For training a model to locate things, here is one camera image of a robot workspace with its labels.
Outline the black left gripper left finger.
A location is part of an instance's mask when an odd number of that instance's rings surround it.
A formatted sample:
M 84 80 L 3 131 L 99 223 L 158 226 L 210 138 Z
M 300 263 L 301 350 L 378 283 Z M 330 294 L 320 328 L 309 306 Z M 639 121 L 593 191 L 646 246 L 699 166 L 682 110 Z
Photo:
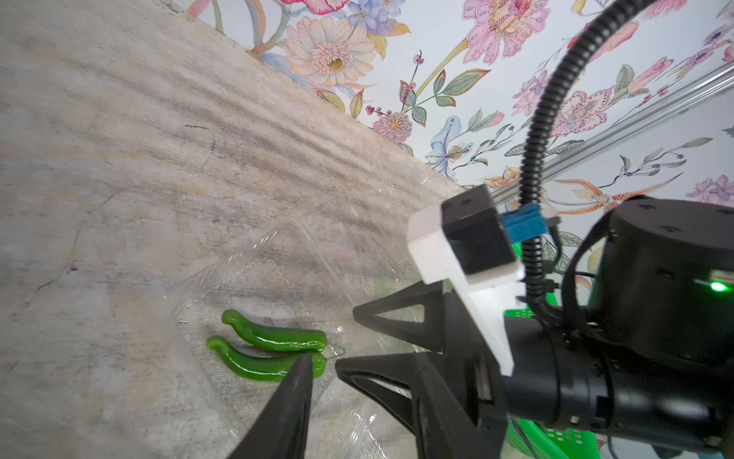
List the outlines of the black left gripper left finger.
M 312 359 L 298 357 L 229 459 L 304 458 L 312 393 Z

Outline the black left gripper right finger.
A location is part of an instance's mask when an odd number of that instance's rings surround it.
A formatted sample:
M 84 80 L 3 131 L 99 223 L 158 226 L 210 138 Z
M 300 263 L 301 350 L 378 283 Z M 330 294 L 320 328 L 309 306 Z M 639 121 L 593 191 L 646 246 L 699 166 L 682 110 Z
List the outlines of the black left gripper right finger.
M 417 354 L 412 366 L 411 411 L 418 457 L 498 458 L 499 445 L 472 424 L 428 357 Z

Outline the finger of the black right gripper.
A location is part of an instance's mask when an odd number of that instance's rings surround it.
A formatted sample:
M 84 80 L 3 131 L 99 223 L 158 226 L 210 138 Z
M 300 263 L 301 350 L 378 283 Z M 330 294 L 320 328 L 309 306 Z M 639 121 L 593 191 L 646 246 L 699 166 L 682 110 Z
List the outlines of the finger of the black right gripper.
M 382 407 L 410 433 L 417 433 L 418 357 L 424 357 L 424 353 L 339 359 L 336 374 L 342 382 Z
M 421 348 L 442 352 L 445 344 L 443 283 L 418 282 L 353 309 L 355 321 Z

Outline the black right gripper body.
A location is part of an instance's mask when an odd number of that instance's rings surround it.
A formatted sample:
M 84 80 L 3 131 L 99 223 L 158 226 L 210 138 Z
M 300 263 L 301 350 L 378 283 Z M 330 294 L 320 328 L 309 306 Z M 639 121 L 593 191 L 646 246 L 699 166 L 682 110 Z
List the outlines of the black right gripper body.
M 451 392 L 469 420 L 511 418 L 638 441 L 660 453 L 733 449 L 733 332 L 686 317 L 639 350 L 538 319 L 508 317 L 514 369 L 503 376 L 455 294 L 443 299 Z

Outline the green peppers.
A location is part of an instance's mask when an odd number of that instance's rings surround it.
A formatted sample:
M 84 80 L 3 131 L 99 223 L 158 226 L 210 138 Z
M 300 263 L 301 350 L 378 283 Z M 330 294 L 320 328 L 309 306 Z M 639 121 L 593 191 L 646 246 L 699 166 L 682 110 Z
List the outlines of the green peppers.
M 266 326 L 250 321 L 233 309 L 226 310 L 221 321 L 250 348 L 264 352 L 263 355 L 246 354 L 221 336 L 206 340 L 206 348 L 240 378 L 279 383 L 302 356 L 310 360 L 315 378 L 320 378 L 326 370 L 327 359 L 323 352 L 329 342 L 322 331 Z

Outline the green plastic mesh basket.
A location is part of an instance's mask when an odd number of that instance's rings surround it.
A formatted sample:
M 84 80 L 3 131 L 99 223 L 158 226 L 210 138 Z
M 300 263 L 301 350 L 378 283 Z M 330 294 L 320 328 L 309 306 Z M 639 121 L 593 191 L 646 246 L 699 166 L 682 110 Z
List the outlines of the green plastic mesh basket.
M 592 432 L 553 430 L 527 420 L 509 424 L 503 454 L 506 458 L 600 459 Z

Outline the clear pepper container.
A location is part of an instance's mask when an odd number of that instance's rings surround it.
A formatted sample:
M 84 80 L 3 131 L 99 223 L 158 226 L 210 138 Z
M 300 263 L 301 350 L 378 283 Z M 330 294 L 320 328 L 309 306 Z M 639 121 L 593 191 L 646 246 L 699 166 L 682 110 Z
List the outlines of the clear pepper container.
M 258 324 L 326 334 L 328 366 L 313 384 L 308 457 L 415 456 L 413 436 L 340 382 L 334 365 L 339 357 L 412 350 L 409 343 L 357 324 L 353 310 L 419 280 L 404 240 L 416 209 L 383 191 L 327 198 L 185 281 L 173 313 L 234 441 L 248 432 L 275 384 L 234 375 L 206 346 L 208 338 L 219 336 L 242 353 L 254 353 L 221 320 L 229 309 Z

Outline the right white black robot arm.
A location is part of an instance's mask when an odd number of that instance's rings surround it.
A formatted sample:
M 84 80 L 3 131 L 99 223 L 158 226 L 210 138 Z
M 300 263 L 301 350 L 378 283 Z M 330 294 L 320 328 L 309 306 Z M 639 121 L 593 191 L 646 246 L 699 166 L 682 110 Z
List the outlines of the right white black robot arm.
M 587 306 L 566 270 L 562 308 L 511 317 L 531 280 L 500 214 L 467 192 L 410 220 L 422 280 L 357 306 L 357 323 L 419 351 L 336 363 L 338 378 L 414 436 L 422 458 L 495 457 L 531 421 L 684 451 L 733 454 L 733 212 L 632 198 L 582 246 L 603 241 Z

